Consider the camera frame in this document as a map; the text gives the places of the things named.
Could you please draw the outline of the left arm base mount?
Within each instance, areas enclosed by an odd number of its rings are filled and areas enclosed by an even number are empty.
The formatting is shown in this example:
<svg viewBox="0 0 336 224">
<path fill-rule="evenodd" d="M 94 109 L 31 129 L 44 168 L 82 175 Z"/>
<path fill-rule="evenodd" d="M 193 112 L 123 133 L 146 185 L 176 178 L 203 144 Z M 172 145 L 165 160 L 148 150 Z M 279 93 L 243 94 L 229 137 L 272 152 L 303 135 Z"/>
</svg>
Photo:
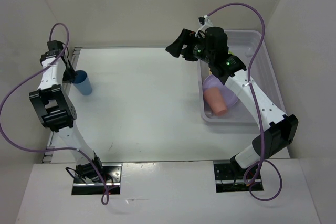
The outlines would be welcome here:
<svg viewBox="0 0 336 224">
<path fill-rule="evenodd" d="M 107 184 L 109 195 L 119 195 L 121 191 L 121 164 L 103 164 L 102 177 Z M 105 188 L 100 179 L 93 182 L 80 177 L 77 170 L 66 167 L 67 173 L 73 178 L 72 195 L 102 195 Z"/>
</svg>

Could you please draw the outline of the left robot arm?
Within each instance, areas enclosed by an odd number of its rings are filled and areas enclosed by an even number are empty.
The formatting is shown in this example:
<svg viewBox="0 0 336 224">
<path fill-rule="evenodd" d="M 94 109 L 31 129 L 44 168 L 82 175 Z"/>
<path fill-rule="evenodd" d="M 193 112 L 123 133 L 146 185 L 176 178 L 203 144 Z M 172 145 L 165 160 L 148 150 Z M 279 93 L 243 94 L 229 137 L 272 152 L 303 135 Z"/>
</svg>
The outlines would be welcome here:
<svg viewBox="0 0 336 224">
<path fill-rule="evenodd" d="M 45 69 L 36 91 L 29 94 L 35 112 L 45 128 L 56 133 L 67 147 L 71 147 L 80 179 L 98 182 L 104 177 L 104 168 L 99 157 L 84 141 L 76 125 L 77 112 L 63 88 L 64 83 L 73 84 L 82 95 L 90 95 L 92 87 L 83 70 L 75 71 L 65 54 L 56 63 L 53 60 L 65 49 L 65 44 L 52 40 L 48 51 L 40 58 Z"/>
</svg>

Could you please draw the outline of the clear plastic bin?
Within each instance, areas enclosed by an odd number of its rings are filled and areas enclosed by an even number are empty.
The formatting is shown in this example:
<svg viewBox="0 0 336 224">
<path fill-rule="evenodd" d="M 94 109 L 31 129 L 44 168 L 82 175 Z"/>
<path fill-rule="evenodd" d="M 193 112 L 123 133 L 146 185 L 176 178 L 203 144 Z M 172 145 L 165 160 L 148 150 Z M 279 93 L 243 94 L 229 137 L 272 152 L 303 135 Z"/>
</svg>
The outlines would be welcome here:
<svg viewBox="0 0 336 224">
<path fill-rule="evenodd" d="M 249 65 L 249 62 L 259 45 L 261 33 L 254 30 L 226 30 L 225 33 L 228 36 L 229 51 L 238 56 L 246 66 Z M 223 116 L 215 116 L 203 99 L 202 84 L 209 76 L 208 64 L 198 61 L 197 71 L 201 117 L 206 123 L 221 125 L 257 125 L 255 119 L 241 101 L 237 101 Z M 265 44 L 262 44 L 253 62 L 251 78 L 257 82 L 258 86 L 278 108 L 283 111 L 286 110 Z"/>
</svg>

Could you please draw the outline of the purple plate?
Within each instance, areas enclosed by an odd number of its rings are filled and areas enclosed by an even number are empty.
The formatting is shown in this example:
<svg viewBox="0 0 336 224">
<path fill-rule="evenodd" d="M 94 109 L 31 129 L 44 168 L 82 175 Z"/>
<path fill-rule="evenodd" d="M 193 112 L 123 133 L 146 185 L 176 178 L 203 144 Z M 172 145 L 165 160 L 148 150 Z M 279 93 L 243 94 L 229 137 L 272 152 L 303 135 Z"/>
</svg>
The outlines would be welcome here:
<svg viewBox="0 0 336 224">
<path fill-rule="evenodd" d="M 234 92 L 232 92 L 228 87 L 223 85 L 221 81 L 213 74 L 206 77 L 202 84 L 203 91 L 212 87 L 219 88 L 227 108 L 231 108 L 238 102 L 239 98 L 237 97 L 237 95 Z"/>
</svg>

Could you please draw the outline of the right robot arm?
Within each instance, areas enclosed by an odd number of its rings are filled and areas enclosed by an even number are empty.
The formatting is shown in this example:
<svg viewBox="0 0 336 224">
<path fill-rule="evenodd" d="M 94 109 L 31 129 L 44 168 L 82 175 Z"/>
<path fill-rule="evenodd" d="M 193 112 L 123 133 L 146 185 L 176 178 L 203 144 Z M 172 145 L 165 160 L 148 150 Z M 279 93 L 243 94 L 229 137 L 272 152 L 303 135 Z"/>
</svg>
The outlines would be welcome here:
<svg viewBox="0 0 336 224">
<path fill-rule="evenodd" d="M 232 176 L 243 178 L 252 164 L 272 157 L 293 142 L 298 119 L 286 115 L 266 96 L 245 64 L 229 52 L 227 41 L 220 27 L 198 32 L 183 29 L 165 50 L 175 58 L 207 63 L 211 73 L 240 99 L 257 122 L 260 135 L 230 160 Z"/>
</svg>

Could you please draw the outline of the blue cup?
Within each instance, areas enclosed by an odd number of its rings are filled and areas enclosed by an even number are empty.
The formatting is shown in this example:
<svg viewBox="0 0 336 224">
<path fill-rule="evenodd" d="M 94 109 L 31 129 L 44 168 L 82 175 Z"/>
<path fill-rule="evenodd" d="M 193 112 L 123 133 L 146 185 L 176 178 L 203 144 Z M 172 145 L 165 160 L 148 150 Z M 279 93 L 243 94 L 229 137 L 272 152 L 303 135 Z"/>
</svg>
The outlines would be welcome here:
<svg viewBox="0 0 336 224">
<path fill-rule="evenodd" d="M 90 95 L 92 93 L 92 86 L 88 74 L 83 70 L 77 70 L 76 76 L 72 84 L 82 95 Z"/>
</svg>

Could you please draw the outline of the red cup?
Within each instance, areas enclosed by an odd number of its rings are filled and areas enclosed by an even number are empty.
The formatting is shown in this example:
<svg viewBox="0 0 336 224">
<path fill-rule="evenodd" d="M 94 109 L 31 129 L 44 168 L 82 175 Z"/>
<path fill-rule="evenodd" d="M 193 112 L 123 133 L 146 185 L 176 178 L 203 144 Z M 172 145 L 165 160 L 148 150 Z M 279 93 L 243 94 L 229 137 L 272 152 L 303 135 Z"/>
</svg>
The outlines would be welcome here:
<svg viewBox="0 0 336 224">
<path fill-rule="evenodd" d="M 228 109 L 218 87 L 211 87 L 203 91 L 203 96 L 213 113 L 217 116 L 224 115 Z"/>
</svg>

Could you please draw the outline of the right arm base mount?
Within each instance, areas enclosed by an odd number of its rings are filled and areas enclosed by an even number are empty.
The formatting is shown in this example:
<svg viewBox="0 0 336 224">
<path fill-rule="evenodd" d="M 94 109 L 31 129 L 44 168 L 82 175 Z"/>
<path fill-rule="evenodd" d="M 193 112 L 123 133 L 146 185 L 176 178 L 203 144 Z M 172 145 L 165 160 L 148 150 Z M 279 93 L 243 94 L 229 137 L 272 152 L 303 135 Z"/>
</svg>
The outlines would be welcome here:
<svg viewBox="0 0 336 224">
<path fill-rule="evenodd" d="M 217 193 L 249 191 L 243 181 L 243 173 L 235 173 L 229 161 L 214 162 L 214 177 Z"/>
</svg>

